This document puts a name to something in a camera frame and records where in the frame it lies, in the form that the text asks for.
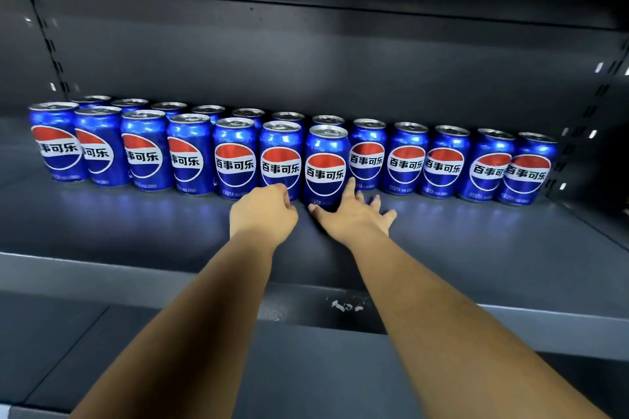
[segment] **person's right hand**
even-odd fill
[[[367,205],[362,192],[354,194],[355,188],[356,179],[350,177],[336,212],[327,212],[318,205],[310,204],[310,214],[319,221],[330,237],[344,245],[356,237],[373,232],[383,232],[388,236],[389,227],[397,217],[397,212],[389,210],[380,215],[380,196],[376,195],[371,204]]]

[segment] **shelf front lip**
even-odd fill
[[[0,253],[0,290],[164,308],[194,278],[186,272]],[[356,306],[362,306],[358,312]],[[481,304],[534,350],[629,361],[629,319]],[[259,320],[385,333],[366,292],[271,282]]]

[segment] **person's right arm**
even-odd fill
[[[436,418],[604,418],[518,337],[389,239],[351,179],[336,213],[308,208],[352,252],[424,412]]]

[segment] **person's left hand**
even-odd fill
[[[297,209],[291,205],[283,184],[255,188],[232,206],[230,238],[237,233],[256,236],[275,249],[297,224]]]

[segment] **person's left arm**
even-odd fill
[[[126,347],[72,419],[232,416],[276,247],[297,222],[286,187],[232,206],[230,240]]]

